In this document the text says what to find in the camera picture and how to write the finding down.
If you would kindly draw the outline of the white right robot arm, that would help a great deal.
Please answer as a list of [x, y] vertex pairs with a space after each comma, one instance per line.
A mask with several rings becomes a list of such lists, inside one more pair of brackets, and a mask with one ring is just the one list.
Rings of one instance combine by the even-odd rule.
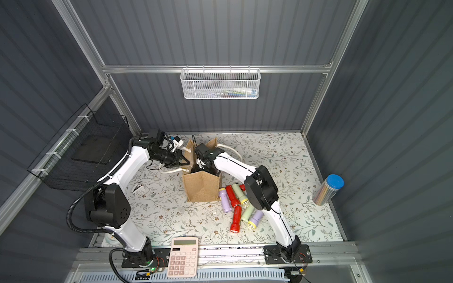
[[287, 262], [297, 257], [302, 242], [281, 210], [278, 188], [265, 166], [247, 165], [222, 149], [197, 151], [203, 165], [225, 172], [245, 185], [249, 203], [267, 217], [276, 236], [280, 255]]

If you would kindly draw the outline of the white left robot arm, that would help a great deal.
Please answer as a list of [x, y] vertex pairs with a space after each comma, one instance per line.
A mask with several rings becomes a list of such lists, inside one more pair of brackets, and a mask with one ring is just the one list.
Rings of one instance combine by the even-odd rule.
[[189, 165], [184, 151], [184, 142], [178, 136], [158, 134], [157, 137], [131, 138], [126, 154], [99, 179], [99, 187], [84, 197], [87, 220], [105, 229], [127, 252], [144, 252], [151, 242], [132, 221], [127, 186], [150, 160], [168, 169]]

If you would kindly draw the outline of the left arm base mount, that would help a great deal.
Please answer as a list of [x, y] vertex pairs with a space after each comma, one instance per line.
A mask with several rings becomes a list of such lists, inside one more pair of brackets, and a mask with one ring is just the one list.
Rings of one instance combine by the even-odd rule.
[[122, 268], [165, 268], [169, 265], [170, 252], [170, 248], [153, 248], [151, 255], [125, 251]]

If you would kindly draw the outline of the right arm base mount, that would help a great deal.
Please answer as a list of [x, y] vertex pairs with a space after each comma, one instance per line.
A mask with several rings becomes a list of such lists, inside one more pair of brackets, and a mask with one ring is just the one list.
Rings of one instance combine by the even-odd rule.
[[268, 265], [298, 264], [306, 265], [313, 262], [311, 251], [308, 245], [300, 245], [295, 248], [283, 248], [279, 245], [267, 245], [263, 247], [265, 263]]

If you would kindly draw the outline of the brown paper tote bag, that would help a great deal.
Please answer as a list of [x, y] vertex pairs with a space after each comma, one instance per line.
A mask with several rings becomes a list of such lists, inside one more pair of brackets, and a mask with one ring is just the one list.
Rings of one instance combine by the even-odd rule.
[[183, 157], [186, 157], [190, 164], [174, 170], [162, 171], [162, 173], [182, 174], [182, 184], [188, 202], [219, 201], [219, 189], [222, 187], [222, 173], [212, 173], [212, 170], [204, 171], [201, 169], [197, 164], [198, 156], [195, 153], [196, 147], [194, 138], [187, 143], [185, 148], [191, 151], [183, 151]]

